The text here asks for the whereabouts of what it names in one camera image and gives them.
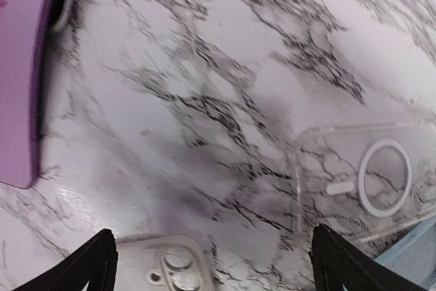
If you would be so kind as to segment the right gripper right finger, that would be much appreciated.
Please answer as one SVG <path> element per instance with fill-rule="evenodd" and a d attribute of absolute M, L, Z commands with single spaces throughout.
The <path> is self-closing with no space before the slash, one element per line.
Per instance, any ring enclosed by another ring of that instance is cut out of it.
<path fill-rule="evenodd" d="M 376 263 L 325 224 L 313 230 L 311 251 L 316 290 L 422 290 Z"/>

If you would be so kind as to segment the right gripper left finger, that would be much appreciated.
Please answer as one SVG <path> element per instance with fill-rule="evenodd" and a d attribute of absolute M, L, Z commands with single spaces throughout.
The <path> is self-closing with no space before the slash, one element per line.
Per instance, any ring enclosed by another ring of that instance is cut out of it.
<path fill-rule="evenodd" d="M 15 291 L 113 291 L 117 262 L 114 235 L 111 230 L 103 229 L 58 265 L 17 287 Z"/>

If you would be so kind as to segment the blue phone case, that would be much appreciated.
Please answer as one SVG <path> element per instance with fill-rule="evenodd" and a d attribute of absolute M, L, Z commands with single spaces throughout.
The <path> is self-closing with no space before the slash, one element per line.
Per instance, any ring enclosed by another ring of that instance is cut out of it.
<path fill-rule="evenodd" d="M 435 246 L 432 217 L 420 222 L 375 261 L 426 290 L 435 290 Z"/>

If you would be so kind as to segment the grey phone case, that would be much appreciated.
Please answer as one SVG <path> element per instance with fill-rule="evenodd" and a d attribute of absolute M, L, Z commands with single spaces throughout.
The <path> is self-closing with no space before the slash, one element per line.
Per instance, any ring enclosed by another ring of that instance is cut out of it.
<path fill-rule="evenodd" d="M 119 254 L 115 290 L 215 290 L 200 245 L 186 236 L 125 236 Z"/>

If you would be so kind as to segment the pink smartphone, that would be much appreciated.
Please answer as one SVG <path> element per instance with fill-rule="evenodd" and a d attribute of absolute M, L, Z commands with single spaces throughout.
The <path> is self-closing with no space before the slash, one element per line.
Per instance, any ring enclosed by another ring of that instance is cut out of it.
<path fill-rule="evenodd" d="M 1 0 L 1 182 L 37 178 L 37 103 L 52 0 Z"/>

